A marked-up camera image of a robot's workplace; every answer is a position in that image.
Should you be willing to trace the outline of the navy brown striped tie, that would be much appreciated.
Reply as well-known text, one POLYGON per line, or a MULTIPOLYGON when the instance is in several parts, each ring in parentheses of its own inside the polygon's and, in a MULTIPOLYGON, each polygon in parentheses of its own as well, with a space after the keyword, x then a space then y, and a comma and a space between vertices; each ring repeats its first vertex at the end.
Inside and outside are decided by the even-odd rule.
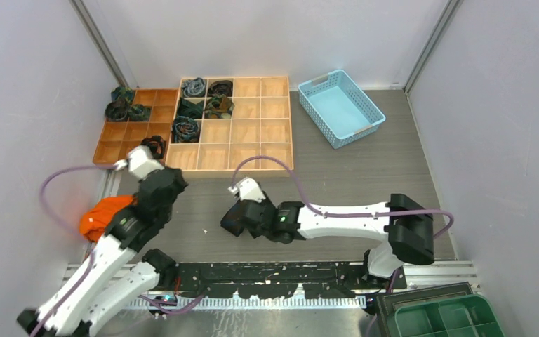
POLYGON ((239 237, 246 229, 244 227, 244 220, 242 219, 242 216, 242 202, 237 201, 222 217, 220 221, 221 228, 228 231, 235 237, 239 237))

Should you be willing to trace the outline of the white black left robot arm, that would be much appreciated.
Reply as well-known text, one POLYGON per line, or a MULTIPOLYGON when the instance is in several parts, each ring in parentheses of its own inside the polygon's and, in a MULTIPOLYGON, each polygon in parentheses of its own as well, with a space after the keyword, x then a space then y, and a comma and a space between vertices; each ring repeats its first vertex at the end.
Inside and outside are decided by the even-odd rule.
POLYGON ((39 308, 26 308, 17 323, 28 336, 96 336, 144 292, 171 288, 177 263, 149 250, 123 277, 113 276, 171 219, 173 203, 188 186, 182 170, 164 166, 140 178, 128 206, 115 213, 105 233, 67 283, 39 308))

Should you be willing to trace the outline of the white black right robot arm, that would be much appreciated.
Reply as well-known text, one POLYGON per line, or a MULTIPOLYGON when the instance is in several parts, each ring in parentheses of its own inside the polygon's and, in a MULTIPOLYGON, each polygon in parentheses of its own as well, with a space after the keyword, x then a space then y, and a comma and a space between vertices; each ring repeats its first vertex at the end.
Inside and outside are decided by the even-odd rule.
POLYGON ((389 201, 366 206, 239 200, 221 225, 236 237, 247 230, 254 238, 282 244, 320 237, 377 240, 379 245, 366 252, 361 270, 362 281, 373 289, 381 287, 403 264, 434 262, 433 217, 404 194, 391 194, 389 201))

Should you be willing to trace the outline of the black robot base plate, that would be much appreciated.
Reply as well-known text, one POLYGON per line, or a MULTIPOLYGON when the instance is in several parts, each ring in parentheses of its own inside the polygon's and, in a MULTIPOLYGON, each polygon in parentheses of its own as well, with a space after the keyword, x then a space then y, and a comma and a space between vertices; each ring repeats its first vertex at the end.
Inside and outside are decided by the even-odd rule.
POLYGON ((352 298, 386 290, 390 280, 372 277, 362 262, 181 263, 170 267, 153 291, 195 298, 352 298))

